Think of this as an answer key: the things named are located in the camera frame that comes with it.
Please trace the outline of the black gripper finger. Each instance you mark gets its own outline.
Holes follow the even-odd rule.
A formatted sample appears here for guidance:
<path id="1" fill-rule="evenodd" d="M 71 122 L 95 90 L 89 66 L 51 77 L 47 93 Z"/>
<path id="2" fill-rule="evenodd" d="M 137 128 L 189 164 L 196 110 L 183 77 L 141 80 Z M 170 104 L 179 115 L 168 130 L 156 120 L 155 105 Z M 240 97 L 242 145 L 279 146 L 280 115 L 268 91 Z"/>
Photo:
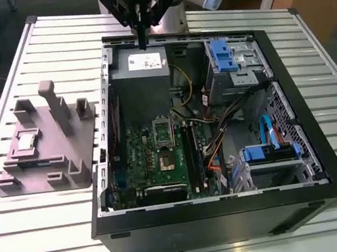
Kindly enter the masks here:
<path id="1" fill-rule="evenodd" d="M 145 49 L 142 26 L 139 25 L 136 7 L 131 1 L 126 4 L 125 0 L 99 0 L 101 4 L 117 19 L 123 26 L 129 26 L 137 37 L 139 48 Z"/>
<path id="2" fill-rule="evenodd" d="M 159 24 L 161 18 L 172 2 L 173 0 L 158 0 L 153 6 L 150 6 L 149 1 L 141 2 L 139 4 L 144 50 L 146 50 L 147 45 L 148 29 Z"/>

